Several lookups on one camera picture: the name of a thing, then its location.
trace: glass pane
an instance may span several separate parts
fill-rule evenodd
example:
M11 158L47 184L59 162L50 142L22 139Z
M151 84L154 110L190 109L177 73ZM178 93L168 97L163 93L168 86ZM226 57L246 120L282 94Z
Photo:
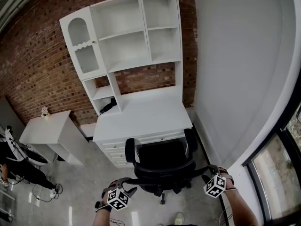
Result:
M294 113L291 120L288 122L288 125L286 127L292 134L299 149L301 149L301 122L299 121L299 120L301 120L301 115L298 115L298 112L300 112L299 108L300 108L300 105L299 105L298 109L296 110L296 112Z
M254 160L273 219L301 209L301 189L296 171L280 138L275 135Z

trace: fiducial marker cube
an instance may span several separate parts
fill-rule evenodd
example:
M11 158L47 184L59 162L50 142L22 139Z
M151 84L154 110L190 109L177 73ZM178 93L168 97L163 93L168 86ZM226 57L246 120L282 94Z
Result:
M126 208L130 200L119 188L108 192L108 204L117 211Z
M226 178L215 175L207 184L204 186L204 191L207 195L217 198L226 190Z

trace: black window frame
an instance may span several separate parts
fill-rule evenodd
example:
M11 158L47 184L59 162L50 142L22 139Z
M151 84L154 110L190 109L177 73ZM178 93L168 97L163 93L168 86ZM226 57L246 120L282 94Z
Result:
M268 146L269 141L275 136L278 135L283 146L285 147L291 161L293 167L296 171L299 184L301 186L301 152L296 144L294 138L292 137L290 131L286 128L288 122L294 116L298 106L301 103L301 72L298 75L297 82L293 89L292 95L289 99L288 104L286 105L283 113L279 117L279 120L271 130L271 132L267 135L264 141L259 145L259 147L251 154L251 156L242 164L246 166L251 179L254 183L254 187L259 199L259 203L262 210L263 221L265 226L288 226L293 224L301 223L301 210L296 211L290 215L285 217L272 219L271 213L269 210L268 199L264 192L263 185L261 183L259 174L254 165L254 159Z

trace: black object on shelf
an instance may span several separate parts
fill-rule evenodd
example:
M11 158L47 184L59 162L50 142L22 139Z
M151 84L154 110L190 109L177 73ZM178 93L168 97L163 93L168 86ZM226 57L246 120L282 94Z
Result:
M105 112L107 112L108 110L110 110L113 106L116 106L117 105L117 102L116 102L116 99L115 98L112 98L111 99L111 102L107 105L104 106L103 109L100 110L100 114L103 114Z

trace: sneaker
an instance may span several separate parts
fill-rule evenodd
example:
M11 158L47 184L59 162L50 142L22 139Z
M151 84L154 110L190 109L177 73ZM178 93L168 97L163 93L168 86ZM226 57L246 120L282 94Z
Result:
M4 187L8 187L9 186L8 182L4 182L3 181L2 177L0 177L0 184L3 185Z
M182 213L175 215L174 225L184 225L184 215Z
M56 187L50 190L50 198L54 198L57 194Z

